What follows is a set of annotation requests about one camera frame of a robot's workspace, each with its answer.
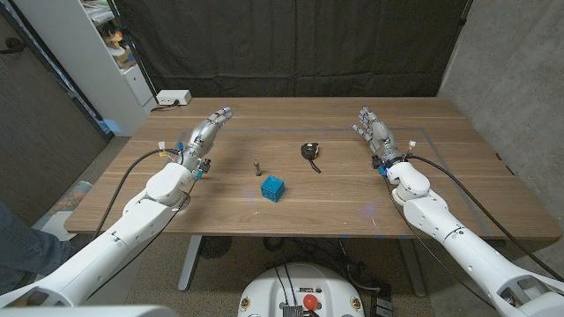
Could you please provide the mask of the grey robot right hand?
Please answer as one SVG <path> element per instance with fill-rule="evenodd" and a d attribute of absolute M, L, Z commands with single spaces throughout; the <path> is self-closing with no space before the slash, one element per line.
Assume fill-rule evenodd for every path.
<path fill-rule="evenodd" d="M 376 114 L 367 106 L 363 106 L 359 114 L 360 126 L 352 129 L 359 133 L 369 144 L 373 154 L 385 166 L 393 166 L 402 160 L 403 155 L 397 148 L 392 131 L 386 127 Z"/>

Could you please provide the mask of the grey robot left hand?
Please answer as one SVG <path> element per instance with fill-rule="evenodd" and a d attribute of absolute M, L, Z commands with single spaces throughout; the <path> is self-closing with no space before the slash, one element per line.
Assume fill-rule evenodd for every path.
<path fill-rule="evenodd" d="M 200 160 L 211 150 L 216 135 L 225 122 L 233 116 L 230 107 L 221 108 L 193 128 L 181 154 L 181 165 L 194 171 Z"/>

